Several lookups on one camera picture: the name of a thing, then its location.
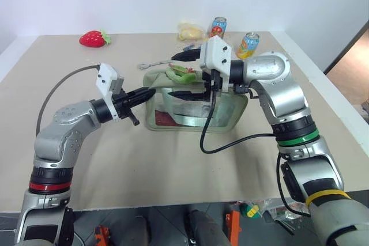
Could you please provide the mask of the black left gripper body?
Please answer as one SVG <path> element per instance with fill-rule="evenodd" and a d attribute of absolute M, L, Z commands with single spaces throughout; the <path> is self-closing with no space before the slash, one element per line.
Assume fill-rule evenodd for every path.
<path fill-rule="evenodd" d="M 131 92 L 121 89 L 118 94 L 114 94 L 112 97 L 112 102 L 119 119 L 129 118 L 134 126 L 140 123 L 131 110 L 137 105 L 138 92 L 138 89 L 132 90 Z"/>

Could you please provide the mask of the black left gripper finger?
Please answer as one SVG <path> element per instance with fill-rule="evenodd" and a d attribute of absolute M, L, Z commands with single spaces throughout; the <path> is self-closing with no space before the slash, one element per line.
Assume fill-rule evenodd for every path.
<path fill-rule="evenodd" d="M 129 99 L 129 106 L 136 107 L 147 101 L 149 101 L 153 96 L 134 96 Z"/>
<path fill-rule="evenodd" d="M 156 89 L 152 89 L 149 87 L 141 87 L 135 90 L 132 90 L 128 93 L 130 98 L 152 98 L 156 93 Z"/>

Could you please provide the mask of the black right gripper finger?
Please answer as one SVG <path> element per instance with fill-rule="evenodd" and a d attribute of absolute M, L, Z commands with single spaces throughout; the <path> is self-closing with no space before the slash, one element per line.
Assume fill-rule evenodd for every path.
<path fill-rule="evenodd" d="M 200 58 L 200 53 L 201 53 L 200 49 L 185 50 L 172 56 L 171 60 L 181 62 L 192 62 Z"/>
<path fill-rule="evenodd" d="M 193 93 L 191 91 L 179 90 L 168 92 L 168 95 L 184 101 L 207 101 L 207 96 L 205 93 Z"/>

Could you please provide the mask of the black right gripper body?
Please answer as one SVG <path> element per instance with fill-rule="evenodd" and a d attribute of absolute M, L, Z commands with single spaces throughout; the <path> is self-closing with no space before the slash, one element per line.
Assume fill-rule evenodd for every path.
<path fill-rule="evenodd" d="M 206 73 L 205 71 L 202 72 L 202 80 L 205 88 L 203 101 L 210 102 L 212 93 L 222 89 L 223 79 L 220 77 L 219 71 L 211 69 L 210 73 Z"/>

